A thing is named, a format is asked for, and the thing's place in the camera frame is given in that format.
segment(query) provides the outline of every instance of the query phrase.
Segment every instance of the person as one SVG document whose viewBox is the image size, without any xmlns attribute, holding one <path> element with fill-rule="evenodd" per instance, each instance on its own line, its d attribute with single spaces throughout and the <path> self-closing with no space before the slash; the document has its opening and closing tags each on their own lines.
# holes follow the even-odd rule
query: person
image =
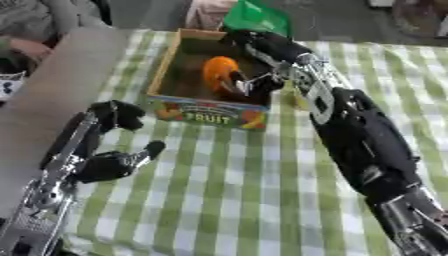
<svg viewBox="0 0 448 256">
<path fill-rule="evenodd" d="M 0 69 L 41 62 L 76 27 L 107 26 L 96 14 L 90 0 L 0 0 Z"/>
</svg>

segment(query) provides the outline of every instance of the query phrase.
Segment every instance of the orange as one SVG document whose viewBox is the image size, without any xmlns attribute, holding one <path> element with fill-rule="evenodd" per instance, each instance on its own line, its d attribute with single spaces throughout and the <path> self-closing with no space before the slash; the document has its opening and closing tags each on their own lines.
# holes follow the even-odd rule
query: orange
<svg viewBox="0 0 448 256">
<path fill-rule="evenodd" d="M 219 56 L 205 62 L 202 69 L 202 76 L 205 85 L 213 92 L 226 93 L 227 89 L 221 85 L 221 82 L 224 80 L 229 83 L 230 73 L 234 71 L 238 72 L 238 70 L 236 61 L 228 57 Z"/>
</svg>

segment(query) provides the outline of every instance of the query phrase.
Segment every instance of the table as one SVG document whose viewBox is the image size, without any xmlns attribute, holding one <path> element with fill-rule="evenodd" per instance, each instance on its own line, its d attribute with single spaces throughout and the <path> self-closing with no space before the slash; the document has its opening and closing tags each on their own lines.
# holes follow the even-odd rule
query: table
<svg viewBox="0 0 448 256">
<path fill-rule="evenodd" d="M 19 203 L 21 188 L 38 174 L 39 161 L 66 122 L 95 100 L 129 34 L 73 31 L 0 109 L 0 217 Z"/>
<path fill-rule="evenodd" d="M 173 34 L 137 31 L 98 100 L 145 106 L 142 92 Z M 396 122 L 418 172 L 448 202 L 445 48 L 307 42 Z M 107 134 L 100 151 L 167 148 L 132 176 L 80 186 L 66 229 L 94 255 L 396 255 L 330 161 L 306 112 L 274 94 L 265 132 L 156 120 Z"/>
</svg>

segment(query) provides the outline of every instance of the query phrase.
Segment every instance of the green bag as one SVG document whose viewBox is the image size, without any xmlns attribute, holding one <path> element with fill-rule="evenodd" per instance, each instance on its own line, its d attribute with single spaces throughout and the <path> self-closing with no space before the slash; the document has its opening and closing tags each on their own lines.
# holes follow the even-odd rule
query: green bag
<svg viewBox="0 0 448 256">
<path fill-rule="evenodd" d="M 259 0 L 239 0 L 224 18 L 229 29 L 269 31 L 291 37 L 291 22 L 287 14 L 268 8 Z"/>
</svg>

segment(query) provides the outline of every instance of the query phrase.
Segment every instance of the floor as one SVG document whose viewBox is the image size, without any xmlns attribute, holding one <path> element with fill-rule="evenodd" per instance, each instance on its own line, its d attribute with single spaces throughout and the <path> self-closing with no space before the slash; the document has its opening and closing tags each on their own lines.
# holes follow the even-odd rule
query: floor
<svg viewBox="0 0 448 256">
<path fill-rule="evenodd" d="M 191 0 L 110 0 L 115 26 L 176 30 L 183 26 Z M 448 45 L 447 40 L 402 34 L 387 9 L 367 0 L 263 0 L 289 14 L 297 40 Z"/>
</svg>

